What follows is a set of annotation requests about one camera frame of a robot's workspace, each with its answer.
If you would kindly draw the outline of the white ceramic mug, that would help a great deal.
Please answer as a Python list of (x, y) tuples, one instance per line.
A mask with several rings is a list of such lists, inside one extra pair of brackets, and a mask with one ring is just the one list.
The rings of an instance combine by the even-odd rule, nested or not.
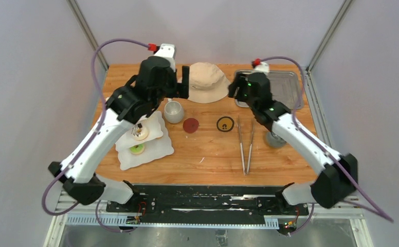
[(184, 118), (184, 108), (178, 101), (168, 101), (164, 107), (164, 117), (167, 122), (177, 124)]

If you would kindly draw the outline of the white chocolate donut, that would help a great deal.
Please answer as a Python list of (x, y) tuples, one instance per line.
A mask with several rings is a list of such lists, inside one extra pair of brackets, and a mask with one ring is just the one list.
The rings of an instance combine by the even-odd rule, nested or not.
[(131, 130), (131, 135), (134, 140), (144, 140), (149, 136), (149, 134), (149, 129), (140, 123), (135, 125)]

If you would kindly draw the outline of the grey ceramic mug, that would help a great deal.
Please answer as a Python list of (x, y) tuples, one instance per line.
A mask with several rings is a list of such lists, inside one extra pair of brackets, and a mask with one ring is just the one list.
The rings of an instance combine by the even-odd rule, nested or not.
[(284, 139), (282, 139), (274, 132), (267, 132), (265, 135), (265, 140), (270, 147), (276, 149), (282, 148), (287, 144), (287, 142)]

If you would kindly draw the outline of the white tiered dessert stand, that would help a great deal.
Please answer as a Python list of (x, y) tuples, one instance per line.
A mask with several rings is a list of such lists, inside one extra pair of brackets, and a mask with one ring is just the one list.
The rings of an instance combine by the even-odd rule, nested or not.
[[(161, 111), (156, 111), (150, 118), (140, 123), (146, 126), (150, 131), (146, 139), (134, 140), (131, 135), (131, 130), (129, 130), (115, 143), (121, 170), (128, 170), (174, 153), (174, 148), (172, 147), (172, 142)], [(129, 151), (130, 147), (142, 143), (146, 145), (142, 154), (133, 155)]]

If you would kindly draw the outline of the green frosted donut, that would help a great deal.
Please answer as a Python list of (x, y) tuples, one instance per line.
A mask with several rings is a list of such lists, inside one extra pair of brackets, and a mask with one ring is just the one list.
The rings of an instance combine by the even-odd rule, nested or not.
[(138, 144), (138, 145), (134, 145), (134, 146), (130, 147), (129, 151), (133, 155), (139, 155), (144, 152), (145, 148), (146, 148), (146, 145), (144, 143), (142, 143), (142, 144)]

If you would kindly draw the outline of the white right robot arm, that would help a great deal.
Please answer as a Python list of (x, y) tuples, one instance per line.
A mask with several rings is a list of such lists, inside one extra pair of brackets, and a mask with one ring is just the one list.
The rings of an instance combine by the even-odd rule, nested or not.
[(356, 190), (352, 182), (358, 180), (357, 159), (322, 143), (286, 105), (274, 100), (265, 73), (237, 72), (229, 86), (229, 97), (247, 103), (256, 121), (291, 145), (318, 175), (312, 183), (290, 183), (279, 190), (275, 200), (279, 213), (287, 215), (302, 203), (332, 208)]

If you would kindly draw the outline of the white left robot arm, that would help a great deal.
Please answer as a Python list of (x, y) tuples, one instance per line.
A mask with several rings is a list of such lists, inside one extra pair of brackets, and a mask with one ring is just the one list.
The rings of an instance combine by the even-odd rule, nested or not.
[(68, 195), (82, 205), (99, 200), (119, 203), (127, 213), (139, 206), (134, 187), (127, 181), (98, 176), (95, 171), (115, 142), (128, 130), (150, 117), (165, 98), (189, 97), (190, 68), (182, 67), (182, 80), (168, 58), (150, 56), (139, 72), (124, 86), (114, 90), (96, 125), (78, 147), (61, 162), (52, 162), (48, 170), (63, 184)]

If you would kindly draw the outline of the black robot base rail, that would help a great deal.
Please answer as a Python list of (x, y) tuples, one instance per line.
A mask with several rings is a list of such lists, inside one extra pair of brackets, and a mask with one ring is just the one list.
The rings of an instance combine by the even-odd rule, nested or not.
[(99, 221), (122, 230), (136, 227), (274, 229), (292, 233), (305, 221), (360, 220), (354, 204), (330, 209), (308, 203), (288, 205), (282, 186), (136, 184), (125, 204), (103, 200), (92, 204)]

